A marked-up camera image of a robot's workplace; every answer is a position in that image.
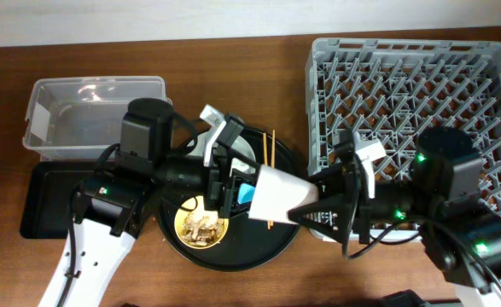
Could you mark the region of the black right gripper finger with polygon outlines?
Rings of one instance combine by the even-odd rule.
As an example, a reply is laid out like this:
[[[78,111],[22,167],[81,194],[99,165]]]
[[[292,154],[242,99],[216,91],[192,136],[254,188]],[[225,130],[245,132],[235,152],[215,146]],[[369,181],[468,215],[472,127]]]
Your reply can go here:
[[[317,187],[319,196],[333,196],[346,192],[346,167],[335,164],[307,178],[309,183]]]
[[[348,209],[345,198],[326,198],[288,211],[288,219],[346,244]]]

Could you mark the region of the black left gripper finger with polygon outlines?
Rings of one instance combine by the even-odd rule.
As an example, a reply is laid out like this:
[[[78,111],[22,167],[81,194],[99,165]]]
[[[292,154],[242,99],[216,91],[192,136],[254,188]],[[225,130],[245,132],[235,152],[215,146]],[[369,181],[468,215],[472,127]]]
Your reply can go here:
[[[222,209],[223,216],[238,216],[245,212],[248,212],[251,206],[251,202],[246,202],[239,204],[238,202],[234,202],[231,205],[224,205]]]
[[[254,156],[248,156],[248,158],[250,159],[251,162],[253,162],[252,165],[243,162],[238,158],[233,158],[230,166],[230,174],[232,175],[233,171],[239,171],[242,172],[243,174],[248,174],[248,175],[256,173],[260,168],[260,164],[255,161]]]

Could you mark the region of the blue cup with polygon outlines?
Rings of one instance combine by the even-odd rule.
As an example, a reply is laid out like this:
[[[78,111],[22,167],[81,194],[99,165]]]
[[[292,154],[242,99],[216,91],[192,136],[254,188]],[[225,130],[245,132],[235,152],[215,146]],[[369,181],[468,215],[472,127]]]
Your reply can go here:
[[[255,186],[249,183],[242,183],[238,189],[237,204],[244,205],[253,201]]]

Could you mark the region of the pink cup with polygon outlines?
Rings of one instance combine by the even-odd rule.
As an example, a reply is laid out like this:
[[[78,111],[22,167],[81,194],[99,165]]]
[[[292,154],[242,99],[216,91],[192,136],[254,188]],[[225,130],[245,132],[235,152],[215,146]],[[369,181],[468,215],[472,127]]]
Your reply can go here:
[[[255,220],[294,224],[288,218],[288,212],[317,200],[316,185],[287,172],[262,165],[248,216]]]

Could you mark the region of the yellow bowl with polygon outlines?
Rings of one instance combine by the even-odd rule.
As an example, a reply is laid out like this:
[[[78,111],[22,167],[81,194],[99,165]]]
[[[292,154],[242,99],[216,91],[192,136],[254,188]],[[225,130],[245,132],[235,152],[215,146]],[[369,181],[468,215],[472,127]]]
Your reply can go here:
[[[207,249],[217,245],[227,234],[230,221],[217,211],[204,208],[202,195],[187,199],[174,218],[176,236],[192,249]]]

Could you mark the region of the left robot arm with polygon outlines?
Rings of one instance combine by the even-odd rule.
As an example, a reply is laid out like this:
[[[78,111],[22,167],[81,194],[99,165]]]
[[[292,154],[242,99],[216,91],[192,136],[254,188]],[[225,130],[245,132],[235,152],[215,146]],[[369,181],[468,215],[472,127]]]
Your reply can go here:
[[[93,173],[67,198],[66,245],[40,305],[98,306],[151,205],[178,206],[180,194],[196,193],[206,210],[233,216],[236,180],[250,176],[232,161],[254,169],[259,164],[233,147],[245,129],[240,117],[205,106],[200,119],[210,125],[211,135],[202,156],[195,157],[195,126],[170,102],[137,98],[129,103],[120,141],[102,152]]]

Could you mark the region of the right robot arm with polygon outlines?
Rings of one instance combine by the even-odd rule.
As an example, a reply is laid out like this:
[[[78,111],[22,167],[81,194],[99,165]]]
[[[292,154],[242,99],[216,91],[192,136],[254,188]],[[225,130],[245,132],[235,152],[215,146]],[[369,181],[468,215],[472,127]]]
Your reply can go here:
[[[341,244],[347,260],[415,224],[424,251],[465,306],[501,306],[501,217],[480,201],[481,153],[454,128],[429,128],[417,138],[409,181],[375,181],[359,153],[384,154],[380,141],[344,130],[334,138],[339,164],[309,177],[318,197],[288,219]]]

